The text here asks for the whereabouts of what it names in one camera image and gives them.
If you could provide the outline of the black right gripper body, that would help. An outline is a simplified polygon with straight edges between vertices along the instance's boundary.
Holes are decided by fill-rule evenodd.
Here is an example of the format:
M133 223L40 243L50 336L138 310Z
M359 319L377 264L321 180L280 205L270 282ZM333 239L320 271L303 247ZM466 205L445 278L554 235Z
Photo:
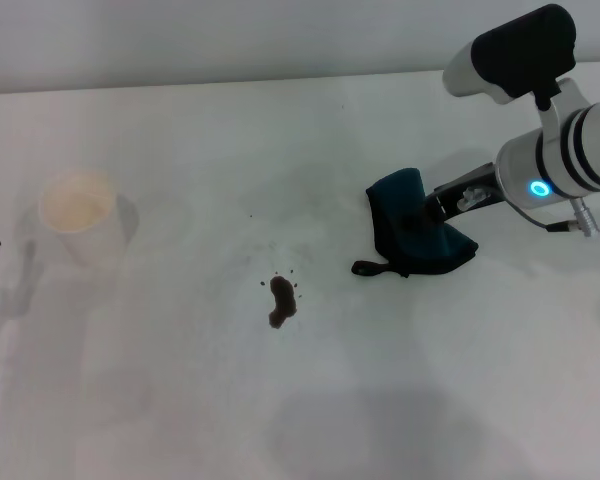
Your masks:
M447 221L466 212L504 201L493 163L436 187L431 193L431 219Z

